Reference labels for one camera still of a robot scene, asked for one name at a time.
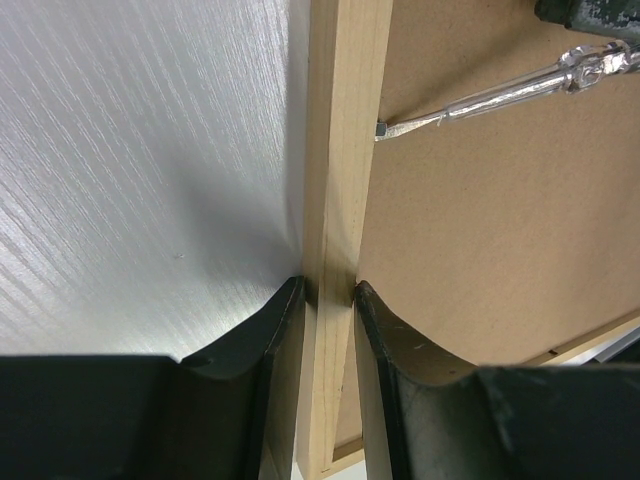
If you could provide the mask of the light wooden picture frame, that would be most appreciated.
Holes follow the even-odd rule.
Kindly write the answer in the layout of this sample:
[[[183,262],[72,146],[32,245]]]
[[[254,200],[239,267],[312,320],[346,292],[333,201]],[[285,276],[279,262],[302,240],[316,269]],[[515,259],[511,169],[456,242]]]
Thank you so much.
[[[391,124],[616,38],[537,1],[310,5],[303,269],[311,308],[297,463],[360,459],[354,285],[467,360],[579,350],[639,318],[639,80],[617,77],[376,142]]]

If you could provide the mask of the small metal tool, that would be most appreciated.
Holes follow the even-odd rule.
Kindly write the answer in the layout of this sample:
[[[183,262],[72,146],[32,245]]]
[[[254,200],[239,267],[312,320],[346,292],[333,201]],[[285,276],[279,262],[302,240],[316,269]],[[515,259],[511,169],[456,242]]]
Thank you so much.
[[[538,97],[564,92],[576,94],[602,80],[639,71],[639,42],[616,39],[600,46],[578,46],[540,70],[458,99],[426,115],[376,125],[377,142],[400,137],[429,124],[441,125],[483,115]]]

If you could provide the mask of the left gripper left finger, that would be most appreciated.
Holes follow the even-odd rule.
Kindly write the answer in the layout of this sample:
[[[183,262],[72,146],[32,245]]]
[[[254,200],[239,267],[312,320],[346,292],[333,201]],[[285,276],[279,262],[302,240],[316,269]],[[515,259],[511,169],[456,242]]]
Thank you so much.
[[[182,360],[5,356],[5,479],[287,479],[305,282]]]

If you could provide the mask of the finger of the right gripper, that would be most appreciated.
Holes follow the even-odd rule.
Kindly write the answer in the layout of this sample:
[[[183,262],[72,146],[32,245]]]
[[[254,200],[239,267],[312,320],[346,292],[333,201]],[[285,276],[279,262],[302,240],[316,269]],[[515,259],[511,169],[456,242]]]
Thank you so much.
[[[538,0],[536,17],[567,30],[616,39],[639,39],[639,0]]]

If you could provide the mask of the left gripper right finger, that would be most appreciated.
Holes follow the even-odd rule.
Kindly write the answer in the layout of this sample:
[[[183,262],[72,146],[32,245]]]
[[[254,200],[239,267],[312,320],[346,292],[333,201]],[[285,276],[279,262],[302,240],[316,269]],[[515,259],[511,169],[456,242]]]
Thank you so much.
[[[367,282],[355,346],[371,479],[635,479],[639,346],[580,366],[476,366]]]

